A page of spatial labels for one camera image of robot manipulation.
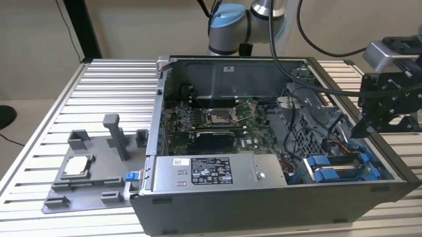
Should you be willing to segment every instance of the aluminum extrusion table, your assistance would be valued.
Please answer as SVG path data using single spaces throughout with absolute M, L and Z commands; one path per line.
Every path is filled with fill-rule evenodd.
M 319 61 L 339 87 L 359 91 L 360 70 L 343 61 Z M 0 237 L 143 237 L 133 209 L 117 208 L 44 215 L 71 130 L 108 135 L 107 113 L 120 114 L 125 133 L 149 128 L 156 87 L 156 62 L 93 60 L 81 64 L 0 182 Z M 422 179 L 422 133 L 383 134 L 404 163 Z M 395 203 L 378 205 L 352 224 L 196 234 L 188 236 L 398 237 L 422 236 L 422 188 Z

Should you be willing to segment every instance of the power supply label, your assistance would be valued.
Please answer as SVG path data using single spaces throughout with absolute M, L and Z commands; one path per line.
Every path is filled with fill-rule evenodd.
M 192 158 L 192 184 L 232 184 L 228 157 Z

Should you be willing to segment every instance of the floor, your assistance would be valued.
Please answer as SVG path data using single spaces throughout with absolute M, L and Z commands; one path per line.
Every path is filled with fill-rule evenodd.
M 17 111 L 14 122 L 0 133 L 10 140 L 25 144 L 37 128 L 55 100 L 0 100 L 0 105 L 9 105 Z M 21 146 L 16 145 L 0 137 L 0 177 L 2 178 L 12 165 Z

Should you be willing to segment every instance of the cable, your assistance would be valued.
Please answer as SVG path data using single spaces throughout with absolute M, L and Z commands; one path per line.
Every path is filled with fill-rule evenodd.
M 81 63 L 80 55 L 79 55 L 79 52 L 77 52 L 77 49 L 76 49 L 76 46 L 75 46 L 75 42 L 73 42 L 73 38 L 72 38 L 71 28 L 68 27 L 68 24 L 67 24 L 67 22 L 65 22 L 65 19 L 64 19 L 64 16 L 63 16 L 63 12 L 61 12 L 61 8 L 60 8 L 60 5 L 59 5 L 57 0 L 55 0 L 55 4 L 57 5 L 59 12 L 60 12 L 60 15 L 61 15 L 61 19 L 63 19 L 64 24 L 65 24 L 65 27 L 67 27 L 68 36 L 69 36 L 69 38 L 71 38 L 72 46 L 73 46 L 75 52 L 76 52 L 76 54 L 77 54 L 79 63 Z
M 358 143 L 354 143 L 354 142 L 348 142 L 344 144 L 344 147 L 347 146 L 356 146 L 359 147 L 359 149 L 363 151 L 363 153 L 370 156 L 370 151 L 367 150 L 367 148 L 364 146 L 360 146 Z
M 199 3 L 199 6 L 200 6 L 200 8 L 201 8 L 203 11 L 204 11 L 204 15 L 207 16 L 207 18 L 209 18 L 209 12 L 208 12 L 208 9 L 207 9 L 204 0 L 196 0 L 196 2 Z
M 348 96 L 348 97 L 386 97 L 386 96 L 396 96 L 399 94 L 404 94 L 408 92 L 412 92 L 415 90 L 420 90 L 422 88 L 422 83 L 415 84 L 412 86 L 408 86 L 400 90 L 387 90 L 387 91 L 366 91 L 366 92 L 352 92 L 352 91 L 339 91 L 339 90 L 331 90 L 326 89 L 320 86 L 314 86 L 307 84 L 304 81 L 298 79 L 294 75 L 291 75 L 283 66 L 280 65 L 278 61 L 278 56 L 275 52 L 275 35 L 274 35 L 274 0 L 270 0 L 270 18 L 268 18 L 268 32 L 270 32 L 270 50 L 271 50 L 271 56 L 276 65 L 276 68 L 279 71 L 294 81 L 296 82 L 300 86 L 306 87 L 307 89 L 322 92 L 330 95 L 338 95 L 338 96 Z
M 287 129 L 287 134 L 286 134 L 286 137 L 284 137 L 284 140 L 283 140 L 283 149 L 284 151 L 287 152 L 287 154 L 291 156 L 291 158 L 296 158 L 296 155 L 294 152 L 291 152 L 288 149 L 287 149 L 287 140 L 288 140 L 288 137 L 290 137 L 290 133 L 292 132 L 292 126 L 294 126 L 294 123 L 295 123 L 295 119 L 296 119 L 296 105 L 295 105 L 295 102 L 292 100 L 292 94 L 295 93 L 296 90 L 294 90 L 291 93 L 290 93 L 290 96 L 291 96 L 291 119 L 290 119 L 290 124 L 288 124 L 288 129 Z
M 344 114 L 340 114 L 340 115 L 338 116 L 336 120 L 334 121 L 334 123 L 331 124 L 331 126 L 328 127 L 327 139 L 331 138 L 332 130 L 334 130 L 336 124 L 339 123 L 339 121 L 343 119 L 343 117 L 344 117 Z
M 299 4 L 298 4 L 298 11 L 296 11 L 296 23 L 298 23 L 298 28 L 299 28 L 299 32 L 300 32 L 300 35 L 306 41 L 306 43 L 308 43 L 308 45 L 319 52 L 319 53 L 323 53 L 324 55 L 328 55 L 331 57 L 336 57 L 336 58 L 342 58 L 342 57 L 347 57 L 347 56 L 351 56 L 351 55 L 355 55 L 358 53 L 362 53 L 367 48 L 360 48 L 350 53 L 330 53 L 327 51 L 324 51 L 322 48 L 319 48 L 314 43 L 312 41 L 310 40 L 310 38 L 307 37 L 307 35 L 304 34 L 304 31 L 303 31 L 303 27 L 302 27 L 302 23 L 300 23 L 300 11 L 302 11 L 302 3 L 303 3 L 303 0 L 299 0 Z
M 2 134 L 0 134 L 0 137 L 2 137 L 10 143 L 14 143 L 14 144 L 17 144 L 17 145 L 20 145 L 22 147 L 25 146 L 24 144 L 18 143 L 18 142 L 14 142 L 13 140 L 8 139 Z
M 211 28 L 212 18 L 213 18 L 213 15 L 215 15 L 221 3 L 223 3 L 223 0 L 213 0 L 212 7 L 211 7 L 209 18 L 208 18 L 208 36 L 209 36 L 209 28 Z

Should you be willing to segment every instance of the white wall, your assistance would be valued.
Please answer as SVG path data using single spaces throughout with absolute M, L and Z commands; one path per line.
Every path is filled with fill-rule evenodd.
M 287 1 L 295 10 L 298 0 Z M 250 6 L 252 0 L 224 2 Z M 104 57 L 207 53 L 207 18 L 195 0 L 87 0 L 87 6 Z M 306 0 L 302 20 L 312 41 L 340 53 L 414 34 L 420 12 L 420 0 Z M 295 23 L 291 29 L 283 55 L 327 59 L 306 45 Z M 254 55 L 268 55 L 268 45 L 255 45 Z M 359 55 L 351 58 L 368 70 Z M 0 62 L 0 99 L 59 95 L 79 63 L 53 0 L 0 0 Z
M 77 66 L 55 1 L 0 0 L 0 100 L 55 98 Z

